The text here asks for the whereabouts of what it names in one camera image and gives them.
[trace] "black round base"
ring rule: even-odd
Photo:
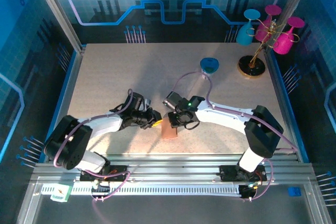
[[[259,58],[256,59],[254,68],[250,67],[250,61],[252,60],[252,55],[246,55],[240,58],[238,62],[238,70],[241,74],[249,77],[258,77],[265,72],[265,64]]]

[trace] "blue block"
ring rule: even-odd
[[[290,197],[299,197],[301,196],[300,187],[288,187],[288,195]]]

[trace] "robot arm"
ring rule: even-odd
[[[209,106],[202,97],[193,96],[190,100],[187,100],[179,94],[171,92],[163,101],[163,104],[173,110],[173,112],[168,113],[172,127],[184,126],[187,128],[187,125],[190,123],[209,122],[233,128],[245,134],[249,148],[237,164],[237,176],[243,179],[251,176],[264,158],[271,158],[273,156],[280,140],[278,135],[253,119],[214,110],[213,106]],[[211,104],[216,107],[232,109],[257,116],[271,124],[279,132],[282,133],[284,131],[271,113],[263,106],[257,106],[253,110],[232,108],[213,102]]]
[[[125,103],[118,107],[123,109],[130,99],[131,96],[128,95]],[[149,105],[150,100],[145,99],[138,93],[133,93],[130,105],[122,113],[115,114],[118,111],[118,107],[116,107],[106,113],[106,117],[83,124],[69,139],[61,151],[57,163],[67,170],[78,168],[94,173],[107,174],[110,170],[110,162],[97,153],[86,151],[88,142],[96,136],[120,131],[131,125],[137,125],[142,129],[152,127],[155,122],[161,119],[161,115]],[[46,141],[44,153],[50,158],[55,158],[67,135],[84,120],[73,118],[70,115],[64,116]]]

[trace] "beige tabletop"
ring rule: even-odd
[[[284,127],[284,121],[266,68],[256,79],[247,79],[237,62],[251,55],[259,44],[164,43],[88,44],[78,74],[68,114],[87,118],[104,114],[123,103],[127,90],[152,100],[151,107],[162,115],[162,104],[175,81],[184,73],[200,70],[200,60],[214,57],[219,69],[212,77],[210,100],[238,108],[263,105]],[[183,79],[176,91],[183,97],[206,96],[209,83],[198,75]],[[280,140],[278,147],[288,147]],[[248,148],[245,135],[216,124],[201,123],[192,131],[178,130],[178,137],[161,139],[161,127],[142,130],[128,127],[120,132],[93,138],[88,150],[100,154],[122,153],[242,153]]]

